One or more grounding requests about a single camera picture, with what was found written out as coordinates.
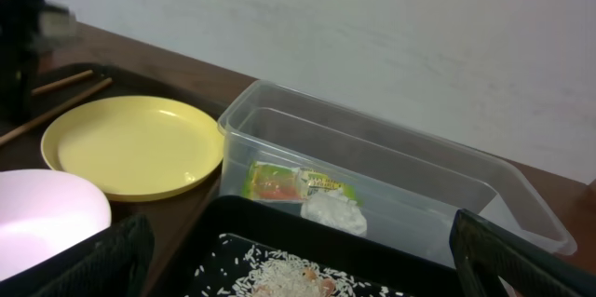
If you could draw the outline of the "wooden chopstick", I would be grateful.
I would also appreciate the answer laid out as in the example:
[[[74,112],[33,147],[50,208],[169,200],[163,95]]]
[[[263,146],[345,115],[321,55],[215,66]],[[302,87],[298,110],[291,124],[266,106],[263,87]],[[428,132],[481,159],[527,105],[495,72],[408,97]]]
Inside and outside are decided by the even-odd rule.
[[[73,83],[77,83],[79,81],[82,81],[89,77],[92,77],[93,75],[94,75],[94,72],[92,70],[86,70],[86,71],[78,73],[78,74],[70,75],[63,79],[60,79],[60,80],[51,82],[49,84],[46,84],[44,86],[41,86],[39,88],[34,88],[31,92],[31,95],[38,96],[38,95],[48,93],[48,92],[56,90],[56,89],[64,88],[64,87],[67,87]]]
[[[1,144],[5,145],[6,143],[16,139],[20,135],[42,125],[43,123],[47,122],[49,119],[66,112],[68,109],[74,107],[76,104],[80,103],[81,101],[85,100],[86,98],[89,98],[90,96],[106,89],[112,83],[113,83],[112,78],[106,78],[106,79],[102,80],[100,83],[94,85],[93,87],[88,88],[88,89],[84,90],[83,92],[77,94],[76,96],[72,97],[68,101],[65,101],[64,103],[62,103],[58,106],[55,106],[52,109],[50,109],[49,111],[35,117],[34,119],[24,123],[23,125],[20,125],[14,129],[12,129],[10,132],[8,132],[7,134],[5,134],[1,137]]]

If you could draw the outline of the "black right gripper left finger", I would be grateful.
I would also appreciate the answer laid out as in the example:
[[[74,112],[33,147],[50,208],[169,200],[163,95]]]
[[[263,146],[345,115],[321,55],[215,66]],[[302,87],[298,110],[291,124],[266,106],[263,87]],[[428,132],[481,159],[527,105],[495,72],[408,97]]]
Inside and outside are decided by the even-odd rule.
[[[1,297],[129,297],[142,293],[155,237],[137,214],[1,282]]]

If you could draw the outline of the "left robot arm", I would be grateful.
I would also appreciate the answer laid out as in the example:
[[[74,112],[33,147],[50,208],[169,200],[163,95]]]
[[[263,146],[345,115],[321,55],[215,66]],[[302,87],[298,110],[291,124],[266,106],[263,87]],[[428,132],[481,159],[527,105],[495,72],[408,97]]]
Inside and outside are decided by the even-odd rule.
[[[39,57],[76,36],[75,14],[47,0],[1,0],[1,116],[31,114]]]

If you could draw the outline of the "white tissue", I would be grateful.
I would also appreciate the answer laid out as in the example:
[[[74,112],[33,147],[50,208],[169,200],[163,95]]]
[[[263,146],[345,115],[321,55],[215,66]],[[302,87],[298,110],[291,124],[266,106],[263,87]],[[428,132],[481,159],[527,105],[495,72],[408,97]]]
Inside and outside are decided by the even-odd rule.
[[[302,204],[300,215],[355,236],[367,235],[366,218],[357,202],[345,196],[342,189],[314,193]]]

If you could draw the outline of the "white bowl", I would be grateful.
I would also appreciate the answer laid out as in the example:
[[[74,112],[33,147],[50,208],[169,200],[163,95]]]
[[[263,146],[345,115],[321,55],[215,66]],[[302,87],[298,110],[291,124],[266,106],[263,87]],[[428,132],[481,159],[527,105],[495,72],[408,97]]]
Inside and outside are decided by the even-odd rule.
[[[63,171],[1,173],[1,278],[13,277],[111,225],[108,199]]]

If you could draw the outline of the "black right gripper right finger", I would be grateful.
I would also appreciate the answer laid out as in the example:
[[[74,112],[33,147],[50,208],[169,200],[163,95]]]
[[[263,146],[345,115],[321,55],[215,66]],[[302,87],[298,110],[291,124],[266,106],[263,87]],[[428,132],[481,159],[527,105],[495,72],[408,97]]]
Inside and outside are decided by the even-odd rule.
[[[449,236],[466,296],[595,297],[595,276],[566,263],[481,216],[460,209]]]

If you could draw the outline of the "green orange snack wrapper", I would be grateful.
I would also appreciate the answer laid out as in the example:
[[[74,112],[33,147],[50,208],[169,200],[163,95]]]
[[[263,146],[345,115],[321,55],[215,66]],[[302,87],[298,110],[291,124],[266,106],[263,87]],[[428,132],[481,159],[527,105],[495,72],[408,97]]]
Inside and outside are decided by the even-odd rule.
[[[302,203],[318,192],[341,192],[359,207],[363,205],[352,185],[336,181],[328,174],[311,168],[286,167],[263,161],[251,164],[241,195],[251,200]]]

